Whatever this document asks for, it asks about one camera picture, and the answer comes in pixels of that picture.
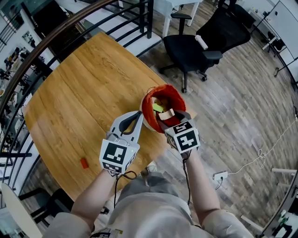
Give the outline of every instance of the red object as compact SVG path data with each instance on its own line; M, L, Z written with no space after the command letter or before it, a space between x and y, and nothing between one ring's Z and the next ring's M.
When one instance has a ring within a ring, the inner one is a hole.
M142 112L145 119L154 130L159 133L163 133L163 130L159 126L153 113L152 97L166 98L169 103L169 108L173 108L174 110L186 111L185 102L179 92L172 85L169 84L155 87L144 97L142 103ZM175 116L164 120L163 122L169 127L180 124L179 119Z
M83 169L89 168L89 166L88 166L87 161L86 161L85 158L81 158L80 161L81 161L81 165L82 165Z

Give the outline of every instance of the white roll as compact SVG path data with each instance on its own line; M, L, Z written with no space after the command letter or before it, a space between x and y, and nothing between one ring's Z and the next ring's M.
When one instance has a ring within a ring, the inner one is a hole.
M207 50L208 49L208 45L205 43L205 41L202 39L202 37L200 35L196 35L195 39L197 42L199 42L199 44L201 45L201 47L203 48L203 50Z

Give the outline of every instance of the whiteboard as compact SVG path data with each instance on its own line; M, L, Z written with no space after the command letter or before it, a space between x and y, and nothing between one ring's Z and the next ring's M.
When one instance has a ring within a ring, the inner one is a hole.
M291 11L281 1L279 1L266 17L266 21L283 40L293 58L297 58L298 20L293 16Z

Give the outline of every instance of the black cable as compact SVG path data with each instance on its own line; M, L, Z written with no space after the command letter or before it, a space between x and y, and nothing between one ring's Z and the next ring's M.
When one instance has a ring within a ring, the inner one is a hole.
M187 172L186 172L185 163L186 163L186 161L190 158L190 154L188 155L188 157L187 157L186 159L183 159L183 160L182 160L183 170L184 170L184 173L185 173L186 183L187 183L187 188L188 188L188 201L187 201L187 205L190 204L190 183L189 183L189 181L188 181L188 176L187 176Z
M219 189L220 186L223 184L223 180L224 180L224 178L223 178L223 177L220 177L220 179L221 179L222 181L220 182L220 185L219 185L215 190Z
M129 174L129 173L133 173L135 177L134 177L134 178L131 178L131 177L127 176L127 174ZM120 179L122 176L125 177L125 178L127 178L127 179L130 179L130 180L134 180L134 179L136 179L136 177L137 177L137 174L136 174L134 171L128 171L128 172L125 172L124 174L121 174L119 177L118 177L118 175L119 175L119 174L116 175L115 195L114 195L114 208L116 207L117 184L118 184L119 179Z

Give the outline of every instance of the small red block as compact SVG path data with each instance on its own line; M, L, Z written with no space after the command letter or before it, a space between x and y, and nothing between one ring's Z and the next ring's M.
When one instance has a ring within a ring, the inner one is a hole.
M81 158L80 161L81 161L81 165L82 165L83 169L89 168L89 166L88 166L87 161L86 161L85 158Z

